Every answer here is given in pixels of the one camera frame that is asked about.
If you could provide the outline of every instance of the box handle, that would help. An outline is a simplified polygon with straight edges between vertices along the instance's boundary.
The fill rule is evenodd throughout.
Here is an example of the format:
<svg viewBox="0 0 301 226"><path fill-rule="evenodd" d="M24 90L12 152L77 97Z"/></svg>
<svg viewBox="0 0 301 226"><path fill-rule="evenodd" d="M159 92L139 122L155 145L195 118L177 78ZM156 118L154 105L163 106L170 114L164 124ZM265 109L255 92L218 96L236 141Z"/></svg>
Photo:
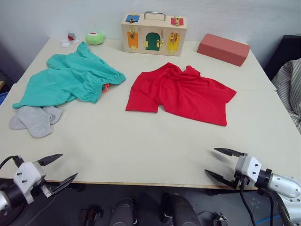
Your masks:
<svg viewBox="0 0 301 226"><path fill-rule="evenodd" d="M144 19L146 19L146 14L147 14L147 13L152 13L152 14L162 14L162 15L164 15L164 21L166 21L166 15L165 15L165 13L146 11L146 12L144 13Z"/></svg>

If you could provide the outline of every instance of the gray sock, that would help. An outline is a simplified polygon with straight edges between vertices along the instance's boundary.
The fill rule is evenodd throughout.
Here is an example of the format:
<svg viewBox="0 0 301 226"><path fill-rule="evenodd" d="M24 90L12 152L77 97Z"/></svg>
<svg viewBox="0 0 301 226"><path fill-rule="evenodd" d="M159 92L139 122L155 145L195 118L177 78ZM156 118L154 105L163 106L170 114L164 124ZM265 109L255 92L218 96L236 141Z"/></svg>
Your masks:
<svg viewBox="0 0 301 226"><path fill-rule="evenodd" d="M35 138L51 134L50 120L52 116L40 107L20 107L16 117L26 126L30 135Z"/></svg>
<svg viewBox="0 0 301 226"><path fill-rule="evenodd" d="M55 124L62 115L62 110L53 106L43 107L42 109L52 116L50 120L51 125ZM26 129L26 126L16 116L10 119L9 127L11 129Z"/></svg>

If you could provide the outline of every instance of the red shirt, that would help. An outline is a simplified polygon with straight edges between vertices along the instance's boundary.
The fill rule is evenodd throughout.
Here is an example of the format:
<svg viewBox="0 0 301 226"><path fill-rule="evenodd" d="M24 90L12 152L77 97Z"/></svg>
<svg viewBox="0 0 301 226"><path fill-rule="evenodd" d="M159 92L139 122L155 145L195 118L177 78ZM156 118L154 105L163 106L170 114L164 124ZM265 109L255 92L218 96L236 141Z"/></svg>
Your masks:
<svg viewBox="0 0 301 226"><path fill-rule="evenodd" d="M134 82L126 111L166 112L226 126L226 103L236 91L220 82L201 77L191 66L185 71L171 63L152 72L142 72Z"/></svg>

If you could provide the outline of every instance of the lock board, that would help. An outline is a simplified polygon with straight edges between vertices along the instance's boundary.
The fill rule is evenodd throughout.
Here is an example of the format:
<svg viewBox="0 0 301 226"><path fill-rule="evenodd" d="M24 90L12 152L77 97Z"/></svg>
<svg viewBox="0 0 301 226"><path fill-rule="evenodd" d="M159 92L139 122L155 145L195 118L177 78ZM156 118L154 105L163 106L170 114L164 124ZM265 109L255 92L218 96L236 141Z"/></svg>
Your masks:
<svg viewBox="0 0 301 226"><path fill-rule="evenodd" d="M127 22L129 15L138 15L137 22ZM162 15L126 14L121 23L124 51L157 55L180 56L184 43L187 21L185 17Z"/></svg>

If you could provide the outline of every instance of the striped fabric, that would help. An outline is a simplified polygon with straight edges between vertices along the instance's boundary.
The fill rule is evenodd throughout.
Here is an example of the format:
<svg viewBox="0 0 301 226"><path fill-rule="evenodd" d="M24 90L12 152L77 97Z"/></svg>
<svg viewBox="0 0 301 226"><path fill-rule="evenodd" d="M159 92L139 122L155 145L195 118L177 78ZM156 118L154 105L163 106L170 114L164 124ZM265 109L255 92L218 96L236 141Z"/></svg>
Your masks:
<svg viewBox="0 0 301 226"><path fill-rule="evenodd" d="M301 58L283 65L272 83L301 134Z"/></svg>

